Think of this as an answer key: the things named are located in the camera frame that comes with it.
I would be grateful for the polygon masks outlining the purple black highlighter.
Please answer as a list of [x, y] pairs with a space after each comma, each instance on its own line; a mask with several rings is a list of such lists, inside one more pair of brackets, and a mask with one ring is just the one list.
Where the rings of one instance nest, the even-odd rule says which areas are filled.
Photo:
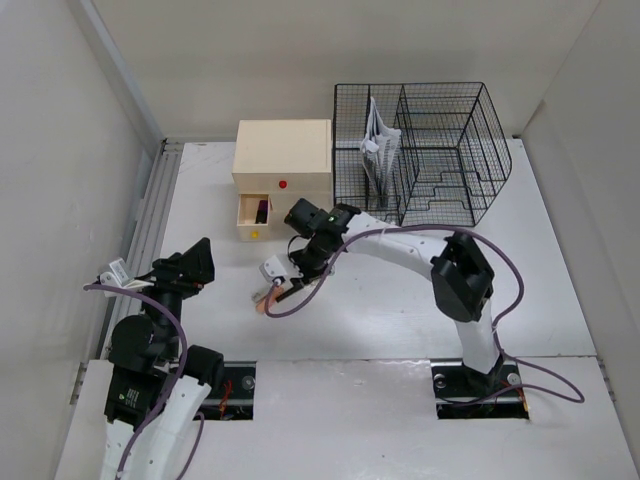
[[268, 200], [260, 200], [258, 203], [255, 223], [256, 224], [266, 224], [268, 222], [269, 215], [269, 201]]

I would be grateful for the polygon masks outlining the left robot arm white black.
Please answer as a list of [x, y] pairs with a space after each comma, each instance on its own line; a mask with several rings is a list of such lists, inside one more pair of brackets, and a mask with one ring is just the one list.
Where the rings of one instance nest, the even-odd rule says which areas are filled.
[[140, 311], [119, 320], [111, 333], [101, 478], [184, 476], [176, 458], [189, 425], [204, 418], [201, 404], [223, 387], [224, 356], [188, 343], [182, 304], [214, 278], [211, 244], [202, 238], [183, 253], [155, 260], [139, 277], [115, 260], [93, 283], [107, 296], [141, 302]]

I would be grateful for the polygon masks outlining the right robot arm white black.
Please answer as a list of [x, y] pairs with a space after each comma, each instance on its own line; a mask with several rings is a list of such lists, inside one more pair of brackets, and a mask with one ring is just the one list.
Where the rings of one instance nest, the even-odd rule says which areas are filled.
[[456, 231], [440, 240], [383, 222], [346, 204], [327, 212], [299, 199], [284, 223], [306, 239], [287, 256], [280, 275], [294, 288], [319, 281], [340, 252], [369, 255], [412, 271], [431, 282], [436, 307], [454, 321], [462, 346], [463, 381], [477, 394], [500, 379], [500, 353], [493, 340], [491, 297], [495, 273], [469, 233]]

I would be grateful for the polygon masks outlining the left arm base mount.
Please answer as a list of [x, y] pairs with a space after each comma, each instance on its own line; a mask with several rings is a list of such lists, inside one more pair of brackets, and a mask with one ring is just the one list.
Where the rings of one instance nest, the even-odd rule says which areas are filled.
[[153, 373], [161, 377], [163, 406], [158, 414], [190, 419], [203, 410], [206, 419], [225, 420], [236, 417], [237, 411], [247, 412], [253, 407], [256, 387], [254, 364], [231, 363], [219, 352], [192, 349], [184, 369], [178, 374], [177, 363], [155, 367]]

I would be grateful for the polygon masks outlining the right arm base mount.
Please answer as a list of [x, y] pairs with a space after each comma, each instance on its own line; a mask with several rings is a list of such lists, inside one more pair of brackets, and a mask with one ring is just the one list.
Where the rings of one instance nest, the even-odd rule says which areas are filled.
[[529, 419], [518, 366], [499, 360], [487, 375], [460, 359], [431, 363], [436, 414], [439, 420]]

